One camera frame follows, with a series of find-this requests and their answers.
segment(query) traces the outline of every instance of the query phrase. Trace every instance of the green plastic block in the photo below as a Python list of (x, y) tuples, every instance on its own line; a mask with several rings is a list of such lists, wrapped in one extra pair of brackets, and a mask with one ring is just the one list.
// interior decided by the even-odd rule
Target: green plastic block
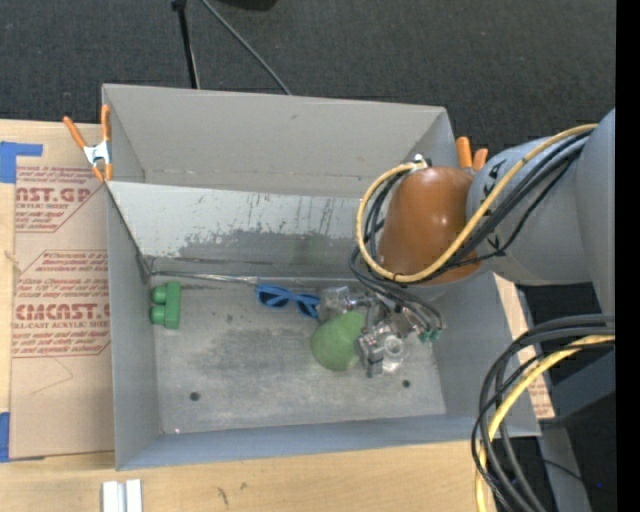
[(151, 322), (177, 329), (180, 326), (180, 283), (170, 281), (156, 286), (151, 291), (151, 299), (156, 303), (151, 307)]
[(328, 370), (348, 370), (358, 359), (353, 342), (363, 327), (364, 316), (357, 311), (327, 320), (311, 336), (313, 357)]

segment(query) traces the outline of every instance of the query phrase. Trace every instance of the blue sunglasses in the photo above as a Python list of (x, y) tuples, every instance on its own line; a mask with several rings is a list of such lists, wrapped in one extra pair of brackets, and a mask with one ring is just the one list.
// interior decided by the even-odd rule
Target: blue sunglasses
[(281, 286), (270, 284), (260, 284), (256, 286), (256, 296), (260, 304), (264, 304), (270, 308), (281, 309), (289, 304), (290, 301), (295, 302), (298, 311), (309, 318), (318, 318), (316, 306), (320, 304), (320, 297), (308, 293), (292, 293)]

